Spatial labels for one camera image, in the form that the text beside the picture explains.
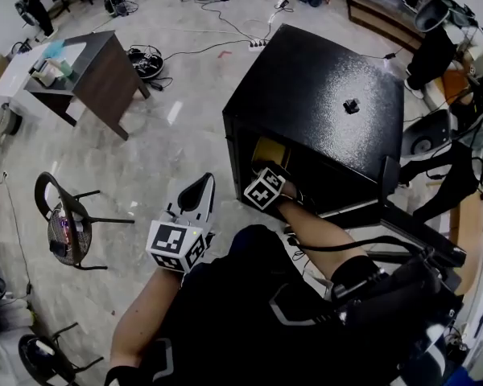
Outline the blue cloth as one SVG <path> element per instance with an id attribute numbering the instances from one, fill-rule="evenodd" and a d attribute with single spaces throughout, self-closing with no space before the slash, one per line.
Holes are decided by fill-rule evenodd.
<path id="1" fill-rule="evenodd" d="M 43 53 L 43 59 L 55 59 L 60 60 L 64 56 L 65 51 L 65 41 L 64 40 L 56 40 L 54 42 L 49 43 Z"/>

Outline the wooden low platform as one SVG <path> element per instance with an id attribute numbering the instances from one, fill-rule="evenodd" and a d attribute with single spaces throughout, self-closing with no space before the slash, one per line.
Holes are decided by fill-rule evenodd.
<path id="1" fill-rule="evenodd" d="M 401 7 L 382 5 L 372 0 L 346 0 L 349 20 L 414 53 L 424 33 L 414 25 L 414 15 Z"/>

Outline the red packet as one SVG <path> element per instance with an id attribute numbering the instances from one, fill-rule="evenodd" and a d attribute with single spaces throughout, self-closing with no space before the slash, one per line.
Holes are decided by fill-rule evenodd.
<path id="1" fill-rule="evenodd" d="M 56 217 L 56 231 L 59 233 L 60 237 L 64 239 L 65 244 L 71 243 L 71 232 L 69 229 L 69 223 L 66 217 L 57 216 Z"/>

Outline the person's torso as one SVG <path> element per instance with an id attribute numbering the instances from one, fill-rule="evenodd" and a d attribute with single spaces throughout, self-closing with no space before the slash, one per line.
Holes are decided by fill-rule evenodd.
<path id="1" fill-rule="evenodd" d="M 326 301 L 251 225 L 186 276 L 139 366 L 110 368 L 104 386 L 443 386 L 438 321 L 456 298 L 419 261 L 377 270 L 348 260 L 333 283 L 349 294 Z"/>

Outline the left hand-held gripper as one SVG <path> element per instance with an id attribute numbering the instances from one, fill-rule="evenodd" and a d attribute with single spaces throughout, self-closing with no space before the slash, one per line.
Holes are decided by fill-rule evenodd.
<path id="1" fill-rule="evenodd" d="M 180 192 L 178 204 L 169 203 L 159 220 L 151 221 L 146 251 L 159 267 L 189 273 L 204 257 L 214 237 L 209 217 L 215 187 L 214 175 L 206 172 Z"/>

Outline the person's left forearm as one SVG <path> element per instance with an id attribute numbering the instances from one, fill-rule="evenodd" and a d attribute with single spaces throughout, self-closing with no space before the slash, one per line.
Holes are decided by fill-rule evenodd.
<path id="1" fill-rule="evenodd" d="M 182 273 L 157 268 L 120 318 L 112 338 L 110 367 L 136 368 L 180 290 Z"/>

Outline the black oval-back chair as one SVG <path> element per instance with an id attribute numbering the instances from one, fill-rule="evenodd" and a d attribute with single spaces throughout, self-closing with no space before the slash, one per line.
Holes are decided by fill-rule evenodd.
<path id="1" fill-rule="evenodd" d="M 402 158 L 414 158 L 435 152 L 452 141 L 452 118 L 448 109 L 440 109 L 413 121 L 402 133 Z"/>

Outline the orange cushion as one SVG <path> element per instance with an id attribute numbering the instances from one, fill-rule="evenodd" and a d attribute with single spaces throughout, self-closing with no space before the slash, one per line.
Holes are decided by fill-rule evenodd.
<path id="1" fill-rule="evenodd" d="M 449 105 L 459 103 L 469 105 L 473 100 L 470 84 L 464 70 L 448 69 L 442 75 L 444 95 Z"/>

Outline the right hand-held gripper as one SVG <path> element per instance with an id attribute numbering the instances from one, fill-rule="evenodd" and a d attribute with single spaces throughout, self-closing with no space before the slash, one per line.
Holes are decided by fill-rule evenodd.
<path id="1" fill-rule="evenodd" d="M 271 168 L 263 169 L 244 190 L 244 196 L 260 211 L 265 211 L 281 194 L 285 178 Z"/>

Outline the wooden table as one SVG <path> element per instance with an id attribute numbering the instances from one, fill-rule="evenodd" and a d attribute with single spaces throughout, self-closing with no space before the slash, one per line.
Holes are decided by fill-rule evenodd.
<path id="1" fill-rule="evenodd" d="M 449 240 L 466 252 L 464 265 L 455 268 L 461 279 L 456 294 L 470 302 L 477 290 L 483 261 L 483 200 L 479 191 L 450 210 Z"/>

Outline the gray trash bin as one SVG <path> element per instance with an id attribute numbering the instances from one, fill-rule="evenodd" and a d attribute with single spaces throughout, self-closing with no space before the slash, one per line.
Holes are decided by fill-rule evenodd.
<path id="1" fill-rule="evenodd" d="M 0 135 L 16 135 L 22 122 L 23 117 L 17 114 L 9 103 L 2 103 L 0 106 Z"/>

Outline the green bottle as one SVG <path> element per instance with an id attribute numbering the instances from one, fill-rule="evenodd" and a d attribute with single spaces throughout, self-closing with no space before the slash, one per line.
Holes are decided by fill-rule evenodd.
<path id="1" fill-rule="evenodd" d="M 67 60 L 62 60 L 60 62 L 60 70 L 67 80 L 72 82 L 76 81 L 78 73 L 74 70 L 73 66 Z"/>

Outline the white plastic container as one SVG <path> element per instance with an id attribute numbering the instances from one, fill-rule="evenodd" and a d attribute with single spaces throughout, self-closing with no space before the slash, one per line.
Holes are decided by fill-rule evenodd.
<path id="1" fill-rule="evenodd" d="M 31 76 L 40 82 L 45 88 L 52 86 L 59 77 L 64 74 L 61 71 L 61 62 L 54 59 L 46 59 L 40 70 L 34 70 Z"/>

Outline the black round floor robot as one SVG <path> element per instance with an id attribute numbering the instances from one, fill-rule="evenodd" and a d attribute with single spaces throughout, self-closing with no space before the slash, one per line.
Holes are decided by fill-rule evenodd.
<path id="1" fill-rule="evenodd" d="M 154 46 L 133 44 L 126 54 L 142 80 L 156 79 L 163 70 L 163 57 L 160 50 Z"/>

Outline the person's right forearm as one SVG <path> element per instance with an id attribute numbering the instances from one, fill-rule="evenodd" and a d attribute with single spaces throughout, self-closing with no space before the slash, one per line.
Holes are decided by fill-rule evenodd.
<path id="1" fill-rule="evenodd" d="M 353 243 L 353 238 L 345 230 L 313 215 L 295 201 L 285 198 L 277 208 L 301 245 L 324 248 Z M 367 256 L 360 247 L 332 253 L 312 250 L 306 250 L 305 253 L 327 279 L 331 279 L 349 259 Z"/>

